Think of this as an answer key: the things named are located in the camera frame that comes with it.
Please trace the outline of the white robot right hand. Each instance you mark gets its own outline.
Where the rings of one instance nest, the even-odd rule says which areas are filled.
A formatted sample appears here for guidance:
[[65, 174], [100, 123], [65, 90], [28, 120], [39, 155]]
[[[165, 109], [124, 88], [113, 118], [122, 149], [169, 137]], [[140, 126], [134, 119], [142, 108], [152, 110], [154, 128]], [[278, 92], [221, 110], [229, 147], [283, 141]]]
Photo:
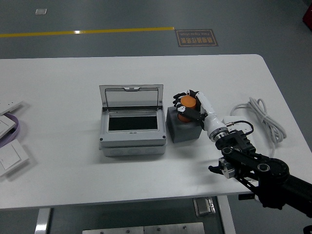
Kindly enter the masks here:
[[[195, 99], [194, 109], [182, 103], [182, 98], [185, 97]], [[216, 142], [218, 139], [229, 134], [228, 128], [219, 120], [211, 103], [202, 92], [187, 90], [186, 92], [174, 95], [173, 99], [173, 104], [178, 114], [199, 123], [202, 129], [207, 132], [207, 136], [212, 142]]]

